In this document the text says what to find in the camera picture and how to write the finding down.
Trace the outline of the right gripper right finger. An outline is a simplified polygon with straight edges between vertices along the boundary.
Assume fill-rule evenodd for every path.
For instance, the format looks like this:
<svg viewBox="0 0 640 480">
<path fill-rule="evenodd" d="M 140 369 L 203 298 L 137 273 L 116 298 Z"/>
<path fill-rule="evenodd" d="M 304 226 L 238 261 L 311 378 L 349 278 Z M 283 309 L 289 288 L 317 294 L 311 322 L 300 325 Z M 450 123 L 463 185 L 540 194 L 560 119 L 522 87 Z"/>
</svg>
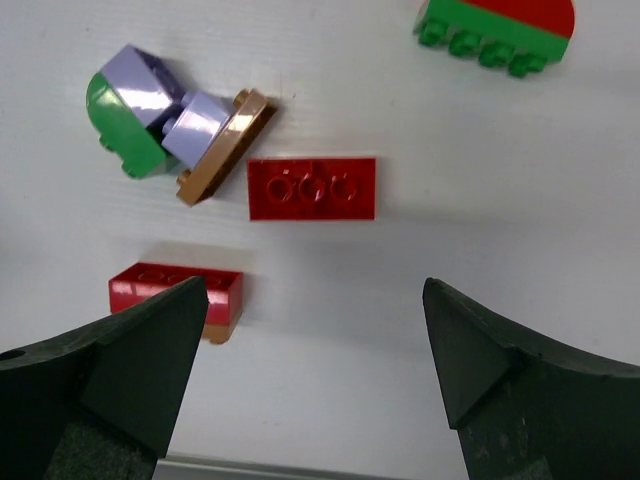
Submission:
<svg viewBox="0 0 640 480">
<path fill-rule="evenodd" d="M 429 278 L 423 305 L 472 479 L 636 479 L 639 369 L 563 344 Z"/>
</svg>

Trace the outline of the red lego plate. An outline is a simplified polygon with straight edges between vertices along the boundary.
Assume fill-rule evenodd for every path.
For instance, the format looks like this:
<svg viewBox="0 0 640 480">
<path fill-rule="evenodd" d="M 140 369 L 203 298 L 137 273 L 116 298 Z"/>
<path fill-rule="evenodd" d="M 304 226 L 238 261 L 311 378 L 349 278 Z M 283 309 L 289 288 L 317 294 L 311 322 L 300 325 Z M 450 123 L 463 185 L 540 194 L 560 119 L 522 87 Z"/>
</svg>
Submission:
<svg viewBox="0 0 640 480">
<path fill-rule="evenodd" d="M 250 159 L 247 181 L 252 221 L 375 218 L 374 157 Z"/>
</svg>

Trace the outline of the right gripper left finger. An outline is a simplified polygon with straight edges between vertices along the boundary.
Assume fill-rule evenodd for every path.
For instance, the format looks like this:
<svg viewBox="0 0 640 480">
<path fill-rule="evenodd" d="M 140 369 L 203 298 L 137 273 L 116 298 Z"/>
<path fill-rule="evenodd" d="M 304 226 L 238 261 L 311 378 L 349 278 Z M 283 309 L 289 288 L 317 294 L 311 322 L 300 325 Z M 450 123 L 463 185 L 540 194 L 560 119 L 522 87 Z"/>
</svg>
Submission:
<svg viewBox="0 0 640 480">
<path fill-rule="evenodd" d="M 4 479 L 150 479 L 174 431 L 208 309 L 191 277 L 1 355 Z"/>
</svg>

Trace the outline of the red and tan lego brick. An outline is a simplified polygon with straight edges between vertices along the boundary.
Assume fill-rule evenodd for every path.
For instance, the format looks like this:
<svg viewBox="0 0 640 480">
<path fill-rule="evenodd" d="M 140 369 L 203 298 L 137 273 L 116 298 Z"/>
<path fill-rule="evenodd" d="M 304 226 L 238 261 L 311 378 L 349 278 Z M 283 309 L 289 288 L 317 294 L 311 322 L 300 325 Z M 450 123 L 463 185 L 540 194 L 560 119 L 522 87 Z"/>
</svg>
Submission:
<svg viewBox="0 0 640 480">
<path fill-rule="evenodd" d="M 110 310 L 123 311 L 193 276 L 205 279 L 209 302 L 202 339 L 224 344 L 243 310 L 241 272 L 138 262 L 109 280 Z"/>
</svg>

